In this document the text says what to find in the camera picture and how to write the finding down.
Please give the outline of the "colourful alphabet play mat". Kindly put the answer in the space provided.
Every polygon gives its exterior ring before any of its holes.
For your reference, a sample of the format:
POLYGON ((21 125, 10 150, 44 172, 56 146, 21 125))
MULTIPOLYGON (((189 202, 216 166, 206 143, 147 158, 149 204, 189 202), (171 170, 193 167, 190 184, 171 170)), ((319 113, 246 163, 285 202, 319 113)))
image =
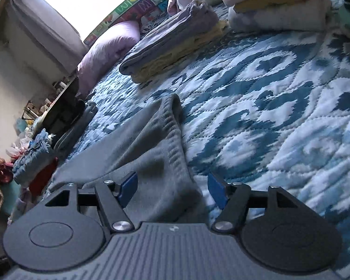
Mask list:
POLYGON ((166 13, 167 3, 168 0, 124 0, 93 29, 83 42, 91 47, 110 27, 124 21, 137 21, 142 27, 166 13))

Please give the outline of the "black folded garment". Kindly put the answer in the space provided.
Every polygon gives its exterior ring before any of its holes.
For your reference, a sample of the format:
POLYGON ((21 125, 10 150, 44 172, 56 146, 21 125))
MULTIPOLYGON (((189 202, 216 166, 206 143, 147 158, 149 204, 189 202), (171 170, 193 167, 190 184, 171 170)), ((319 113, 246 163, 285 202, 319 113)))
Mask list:
POLYGON ((85 103, 80 99, 76 101, 75 106, 70 105, 67 108, 61 109, 49 133, 55 135, 57 138, 61 137, 82 116, 84 109, 85 103))

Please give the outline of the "blue white patterned quilt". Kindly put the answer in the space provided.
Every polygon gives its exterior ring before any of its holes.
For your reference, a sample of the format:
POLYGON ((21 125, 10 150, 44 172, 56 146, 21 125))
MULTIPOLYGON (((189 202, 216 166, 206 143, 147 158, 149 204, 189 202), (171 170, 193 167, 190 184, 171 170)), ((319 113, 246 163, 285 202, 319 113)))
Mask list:
POLYGON ((183 107, 187 164, 202 191, 182 223, 219 215, 207 175, 254 190, 281 186, 333 223, 343 238, 334 266, 350 279, 350 39, 332 3, 323 32, 227 30, 143 85, 113 67, 93 90, 98 112, 68 161, 171 93, 183 107))

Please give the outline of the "folded white fluffy blanket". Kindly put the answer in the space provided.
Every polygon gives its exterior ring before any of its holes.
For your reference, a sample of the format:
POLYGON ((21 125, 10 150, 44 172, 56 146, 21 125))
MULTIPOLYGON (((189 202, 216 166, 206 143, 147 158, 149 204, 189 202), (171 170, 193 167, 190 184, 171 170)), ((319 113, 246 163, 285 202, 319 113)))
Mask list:
POLYGON ((331 0, 306 0, 296 4, 270 6, 263 10, 237 13, 229 8, 228 21, 235 32, 315 31, 326 28, 331 0))

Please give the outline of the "lilac pillow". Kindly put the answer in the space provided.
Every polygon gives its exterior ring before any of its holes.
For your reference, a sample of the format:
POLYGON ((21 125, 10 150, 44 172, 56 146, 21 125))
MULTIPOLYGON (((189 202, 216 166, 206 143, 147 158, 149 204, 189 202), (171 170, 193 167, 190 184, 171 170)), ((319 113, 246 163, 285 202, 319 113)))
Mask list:
POLYGON ((79 93, 86 97, 107 73, 140 40, 137 21, 124 21, 110 27, 92 45, 77 66, 79 93))

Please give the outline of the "folded grey garment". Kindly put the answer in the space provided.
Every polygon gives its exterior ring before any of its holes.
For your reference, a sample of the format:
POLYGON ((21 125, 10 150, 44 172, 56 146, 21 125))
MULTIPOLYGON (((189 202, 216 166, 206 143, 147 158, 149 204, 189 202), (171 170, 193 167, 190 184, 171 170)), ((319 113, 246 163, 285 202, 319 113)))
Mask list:
POLYGON ((69 129, 63 133, 53 147, 55 157, 59 162, 64 161, 72 151, 74 145, 82 136, 91 120, 97 114, 98 108, 95 102, 89 101, 83 114, 76 120, 69 129))

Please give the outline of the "folded pale yellow garment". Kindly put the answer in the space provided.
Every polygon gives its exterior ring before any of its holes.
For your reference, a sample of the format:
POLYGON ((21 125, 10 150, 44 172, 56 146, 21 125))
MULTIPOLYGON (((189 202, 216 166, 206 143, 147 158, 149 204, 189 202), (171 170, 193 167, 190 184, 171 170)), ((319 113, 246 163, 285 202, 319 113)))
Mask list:
POLYGON ((176 62, 183 60, 189 54, 200 49, 200 47, 203 47, 221 37, 227 25, 228 23, 226 20, 220 20, 210 31, 192 36, 171 49, 169 52, 155 58, 153 61, 145 63, 138 73, 131 74, 132 81, 136 84, 142 84, 149 78, 172 67, 176 62))

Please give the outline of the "grey window curtain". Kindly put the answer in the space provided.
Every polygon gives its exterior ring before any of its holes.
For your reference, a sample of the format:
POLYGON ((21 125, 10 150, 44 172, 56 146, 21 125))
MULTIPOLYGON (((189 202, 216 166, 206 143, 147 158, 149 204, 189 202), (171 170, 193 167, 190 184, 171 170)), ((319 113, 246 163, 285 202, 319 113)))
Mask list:
POLYGON ((7 0, 7 13, 64 73, 72 73, 88 49, 78 31, 45 0, 7 0))

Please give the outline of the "grey knit sweater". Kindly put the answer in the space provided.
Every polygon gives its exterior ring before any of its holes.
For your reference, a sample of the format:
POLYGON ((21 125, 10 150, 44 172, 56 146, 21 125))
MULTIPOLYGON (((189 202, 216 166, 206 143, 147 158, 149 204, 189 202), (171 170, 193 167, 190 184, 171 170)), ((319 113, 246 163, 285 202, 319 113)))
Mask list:
POLYGON ((134 225, 174 223, 202 199, 191 177, 181 136, 182 107, 176 94, 167 95, 62 164, 51 179, 50 193, 74 183, 93 188, 110 179, 122 183, 130 172, 138 189, 125 208, 134 225))

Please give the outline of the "folded red garment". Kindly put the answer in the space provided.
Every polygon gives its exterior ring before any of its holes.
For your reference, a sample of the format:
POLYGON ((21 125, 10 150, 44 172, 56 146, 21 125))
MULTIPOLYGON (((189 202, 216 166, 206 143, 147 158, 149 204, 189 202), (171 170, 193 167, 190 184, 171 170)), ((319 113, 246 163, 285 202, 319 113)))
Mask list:
POLYGON ((49 183, 50 179, 52 178, 53 173, 57 169, 59 160, 58 158, 54 158, 52 162, 45 166, 34 178, 33 181, 29 184, 29 191, 31 193, 32 197, 37 197, 42 194, 42 191, 46 187, 46 185, 49 183))

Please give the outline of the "folded blue denim garment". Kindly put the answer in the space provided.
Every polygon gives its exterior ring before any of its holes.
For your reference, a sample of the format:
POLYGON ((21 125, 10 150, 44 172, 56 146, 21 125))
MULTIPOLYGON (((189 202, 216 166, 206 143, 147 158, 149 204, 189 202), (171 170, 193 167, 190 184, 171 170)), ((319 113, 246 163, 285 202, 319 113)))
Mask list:
POLYGON ((55 151, 52 148, 53 134, 46 129, 35 137, 29 148, 14 163, 12 174, 14 181, 23 187, 29 186, 36 175, 55 157, 55 151))

